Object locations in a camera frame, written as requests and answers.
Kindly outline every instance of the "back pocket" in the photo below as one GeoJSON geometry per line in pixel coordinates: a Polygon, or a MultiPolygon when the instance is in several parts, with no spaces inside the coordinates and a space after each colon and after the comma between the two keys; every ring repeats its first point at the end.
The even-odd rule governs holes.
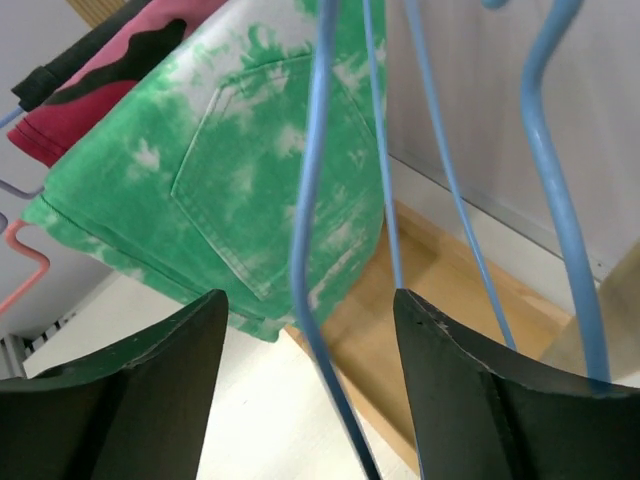
{"type": "MultiPolygon", "coordinates": [[[[311,56],[304,56],[226,81],[209,104],[171,192],[211,248],[261,301],[288,298],[311,64],[311,56]]],[[[372,159],[378,168],[375,139],[337,78],[331,93],[315,245],[335,233],[344,212],[369,188],[363,187],[365,163],[372,159]]],[[[310,271],[328,270],[343,253],[341,248],[314,252],[310,271]]]]}

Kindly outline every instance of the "hanger hook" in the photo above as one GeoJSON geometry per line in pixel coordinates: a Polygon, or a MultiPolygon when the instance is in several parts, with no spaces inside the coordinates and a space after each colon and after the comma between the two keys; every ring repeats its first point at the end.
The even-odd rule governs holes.
{"type": "Polygon", "coordinates": [[[24,110],[22,109],[22,107],[16,107],[15,109],[11,110],[4,117],[0,118],[0,128],[6,127],[23,113],[24,110]]]}
{"type": "Polygon", "coordinates": [[[520,105],[533,159],[547,197],[569,277],[589,377],[609,382],[602,313],[580,223],[544,116],[542,80],[583,0],[555,0],[522,72],[520,105]]]}

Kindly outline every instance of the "pink hanger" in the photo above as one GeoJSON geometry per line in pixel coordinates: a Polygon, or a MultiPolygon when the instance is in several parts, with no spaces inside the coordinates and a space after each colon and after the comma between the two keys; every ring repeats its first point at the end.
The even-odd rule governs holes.
{"type": "Polygon", "coordinates": [[[40,264],[40,268],[38,271],[31,275],[22,285],[20,285],[11,295],[4,299],[2,303],[0,303],[0,315],[5,313],[11,306],[16,303],[20,298],[27,293],[31,288],[40,281],[40,279],[47,273],[49,267],[51,266],[51,262],[49,259],[44,256],[42,253],[34,250],[31,247],[26,246],[24,243],[20,242],[16,238],[18,232],[29,225],[22,220],[16,220],[11,225],[7,227],[5,238],[7,241],[7,245],[11,247],[16,252],[24,255],[25,257],[32,258],[36,262],[40,264]]]}

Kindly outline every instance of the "blue wire hanger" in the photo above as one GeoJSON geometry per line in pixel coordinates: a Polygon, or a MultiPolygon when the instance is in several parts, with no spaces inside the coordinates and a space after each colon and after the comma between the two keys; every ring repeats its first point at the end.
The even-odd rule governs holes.
{"type": "MultiPolygon", "coordinates": [[[[326,343],[322,338],[320,329],[313,318],[311,307],[308,302],[308,286],[306,281],[307,259],[312,233],[312,221],[316,191],[319,181],[319,173],[322,166],[322,155],[326,137],[327,114],[329,107],[329,91],[331,80],[331,67],[333,61],[333,50],[335,42],[335,24],[338,15],[338,0],[321,0],[319,2],[319,29],[318,45],[315,52],[311,92],[309,98],[309,119],[308,136],[305,155],[302,165],[300,180],[298,208],[294,221],[294,234],[291,249],[290,278],[293,294],[293,303],[296,310],[300,327],[307,338],[313,355],[318,364],[318,368],[325,381],[325,385],[334,402],[342,422],[349,434],[362,467],[369,479],[378,479],[380,474],[375,465],[375,461],[369,450],[366,439],[362,433],[360,425],[355,417],[347,396],[342,389],[340,381],[335,373],[326,343]]],[[[425,92],[429,99],[430,111],[440,147],[445,170],[451,190],[456,200],[456,207],[462,219],[465,233],[472,246],[474,256],[480,267],[480,271],[485,282],[487,291],[491,299],[492,306],[498,317],[507,344],[515,349],[515,342],[509,330],[509,326],[502,313],[502,308],[498,300],[495,287],[491,282],[488,269],[484,262],[480,247],[473,233],[471,222],[467,217],[466,210],[460,195],[458,182],[449,155],[444,124],[440,114],[438,99],[436,95],[434,81],[431,75],[431,66],[426,51],[424,32],[420,23],[420,16],[415,0],[405,2],[407,15],[411,21],[412,33],[416,44],[418,59],[423,72],[425,92]]],[[[372,101],[374,107],[376,138],[378,143],[378,154],[382,175],[382,185],[385,198],[385,213],[388,225],[391,254],[393,260],[393,272],[396,288],[403,288],[404,279],[400,256],[400,242],[393,204],[393,192],[391,182],[391,166],[387,155],[386,133],[384,118],[382,114],[382,101],[377,74],[375,58],[375,45],[373,41],[373,20],[371,15],[370,0],[363,0],[365,34],[367,42],[368,60],[371,75],[372,101]]]]}
{"type": "MultiPolygon", "coordinates": [[[[302,328],[305,337],[311,347],[311,350],[316,358],[316,362],[318,364],[318,368],[320,373],[323,376],[325,381],[325,385],[330,393],[330,396],[334,402],[338,413],[342,419],[342,422],[347,430],[347,433],[351,439],[352,445],[358,457],[360,458],[360,462],[362,467],[369,479],[379,479],[380,474],[375,465],[375,461],[371,455],[369,446],[367,441],[362,433],[362,429],[358,423],[358,420],[351,408],[349,400],[342,389],[340,381],[335,373],[333,365],[331,363],[331,358],[329,355],[328,348],[326,343],[322,338],[322,334],[320,329],[313,318],[313,313],[311,311],[311,307],[308,302],[308,286],[306,281],[306,270],[307,270],[307,260],[309,255],[310,248],[310,239],[312,233],[312,221],[313,211],[314,211],[314,203],[317,193],[317,184],[319,181],[319,173],[322,166],[322,156],[324,150],[324,142],[326,137],[326,125],[327,125],[327,114],[329,107],[329,91],[330,91],[330,80],[331,80],[331,66],[333,61],[333,51],[334,51],[334,43],[335,43],[335,26],[338,15],[338,0],[320,0],[319,2],[319,29],[318,29],[318,46],[315,52],[314,64],[313,64],[313,72],[312,72],[312,83],[311,83],[311,92],[310,92],[310,107],[309,107],[309,119],[308,119],[308,139],[307,145],[305,149],[305,155],[302,165],[302,174],[300,180],[300,189],[299,189],[299,197],[298,197],[298,208],[296,211],[295,222],[294,222],[294,234],[292,241],[292,249],[291,249],[291,264],[290,264],[290,278],[291,278],[291,288],[293,294],[293,303],[294,308],[296,310],[298,320],[300,326],[302,328]]],[[[483,3],[485,6],[490,8],[498,8],[506,3],[506,0],[484,0],[483,3]]],[[[532,53],[525,65],[525,73],[523,75],[523,119],[525,122],[525,128],[527,128],[527,132],[530,136],[530,142],[532,143],[532,150],[534,151],[534,158],[536,158],[537,164],[542,163],[545,164],[545,161],[549,163],[549,159],[551,163],[553,163],[553,159],[555,158],[555,163],[559,164],[557,161],[557,156],[555,155],[555,149],[553,148],[553,144],[550,139],[550,135],[548,133],[548,129],[544,123],[544,116],[542,114],[542,101],[540,96],[540,84],[542,80],[542,74],[544,72],[544,67],[550,56],[553,54],[557,44],[562,38],[564,32],[568,28],[571,20],[577,13],[581,1],[565,1],[565,0],[557,0],[554,4],[552,12],[543,27],[543,30],[538,37],[538,40],[534,44],[532,49],[532,53]],[[527,79],[533,79],[535,81],[527,82],[527,79]],[[537,104],[539,110],[536,108],[531,109],[530,101],[533,99],[536,101],[537,94],[537,104]],[[538,113],[538,115],[534,115],[531,117],[531,112],[538,113]],[[532,141],[532,136],[536,136],[535,138],[541,138],[542,142],[540,145],[534,145],[532,141]]],[[[372,99],[374,106],[374,114],[376,120],[376,137],[378,142],[378,150],[379,150],[379,160],[380,160],[380,168],[383,178],[383,189],[384,189],[384,197],[385,197],[385,209],[386,209],[386,217],[388,224],[388,232],[390,237],[390,244],[392,249],[392,259],[394,265],[394,279],[397,288],[402,288],[404,285],[403,275],[402,275],[402,266],[400,260],[400,251],[399,251],[399,239],[397,232],[397,225],[395,220],[395,212],[393,207],[393,193],[391,190],[391,168],[386,152],[386,135],[384,130],[384,119],[382,118],[382,105],[380,100],[380,89],[378,84],[377,77],[377,68],[375,62],[374,44],[373,44],[373,27],[372,27],[372,19],[371,19],[371,7],[370,0],[363,0],[363,8],[365,15],[365,33],[366,33],[366,41],[367,41],[367,49],[369,54],[369,66],[371,72],[371,83],[372,83],[372,99]]],[[[416,48],[416,53],[418,57],[418,62],[422,71],[423,84],[425,93],[429,102],[429,109],[431,113],[432,122],[434,124],[434,129],[436,132],[436,138],[438,141],[438,147],[440,149],[440,153],[443,159],[445,172],[447,173],[447,178],[450,183],[450,187],[452,193],[454,195],[454,200],[456,201],[456,207],[458,209],[458,214],[461,217],[463,226],[465,227],[465,233],[467,235],[467,239],[471,248],[473,250],[476,262],[480,268],[480,271],[483,275],[483,281],[485,283],[485,288],[489,293],[489,297],[494,307],[494,311],[496,316],[498,317],[498,321],[502,328],[503,334],[505,336],[506,343],[515,348],[515,342],[513,341],[513,337],[511,336],[511,332],[509,330],[506,319],[504,318],[504,314],[502,313],[502,309],[500,307],[499,300],[497,295],[495,294],[495,288],[491,282],[491,279],[488,274],[488,270],[486,268],[484,258],[482,257],[482,253],[480,252],[480,248],[478,242],[473,233],[471,223],[466,215],[466,211],[464,208],[464,203],[462,201],[457,179],[455,175],[455,170],[453,168],[453,163],[450,158],[448,142],[446,138],[446,133],[444,129],[444,123],[442,121],[442,116],[440,113],[440,108],[438,105],[437,92],[435,89],[435,83],[433,80],[433,76],[431,73],[431,66],[428,58],[428,52],[425,44],[425,35],[422,29],[422,24],[420,21],[420,11],[416,0],[405,0],[405,10],[407,16],[409,18],[411,33],[414,40],[414,45],[416,48]]],[[[566,185],[564,185],[564,197],[560,195],[558,192],[553,192],[554,195],[550,195],[547,192],[548,201],[551,205],[557,205],[558,201],[562,204],[562,201],[568,200],[569,205],[571,205],[571,200],[568,195],[568,191],[566,189],[566,185]]],[[[575,236],[569,236],[569,239],[566,243],[562,243],[562,237],[565,235],[565,225],[558,225],[565,221],[565,217],[556,218],[554,215],[554,222],[556,223],[556,229],[558,230],[559,236],[561,237],[561,245],[572,247],[574,246],[575,236]]],[[[580,232],[579,226],[577,224],[577,220],[575,220],[575,228],[577,228],[578,233],[580,232]]],[[[584,249],[584,243],[582,242],[582,250],[586,252],[584,249]]],[[[572,261],[567,260],[567,270],[573,270],[572,261]]],[[[595,297],[595,287],[593,285],[592,276],[590,275],[589,269],[589,279],[591,282],[591,287],[593,289],[593,296],[595,298],[596,307],[597,307],[597,297],[595,297]]],[[[576,300],[576,310],[578,310],[578,298],[576,297],[575,289],[575,278],[572,283],[572,291],[574,292],[574,300],[576,300]]],[[[587,351],[587,342],[585,342],[585,351],[587,351]]],[[[606,345],[604,356],[600,357],[600,359],[604,358],[606,362],[606,345]]],[[[424,478],[424,474],[422,472],[422,462],[420,462],[421,467],[421,477],[424,478]]]]}
{"type": "Polygon", "coordinates": [[[0,128],[6,127],[23,113],[24,110],[22,109],[22,107],[16,107],[14,110],[7,113],[4,117],[0,118],[0,128]]]}
{"type": "MultiPolygon", "coordinates": [[[[505,3],[506,0],[483,0],[483,4],[490,8],[497,8],[505,3]]],[[[569,277],[584,346],[587,374],[590,378],[610,382],[604,324],[587,249],[545,120],[542,101],[542,80],[546,67],[582,4],[583,0],[555,0],[553,3],[524,65],[520,104],[522,121],[569,277]]]]}

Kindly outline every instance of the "wooden shelf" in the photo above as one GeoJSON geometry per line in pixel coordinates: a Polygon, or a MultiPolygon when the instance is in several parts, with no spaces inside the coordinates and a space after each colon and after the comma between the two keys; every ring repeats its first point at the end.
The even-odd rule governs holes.
{"type": "Polygon", "coordinates": [[[126,0],[67,0],[91,28],[97,27],[117,12],[126,0]]]}
{"type": "MultiPolygon", "coordinates": [[[[405,282],[457,321],[502,341],[469,248],[402,204],[397,205],[405,282]]],[[[490,265],[521,353],[539,358],[570,320],[568,314],[490,265]]],[[[346,300],[323,326],[353,404],[418,472],[413,425],[392,305],[395,288],[386,232],[346,300]]],[[[301,332],[287,332],[307,350],[301,332]]]]}

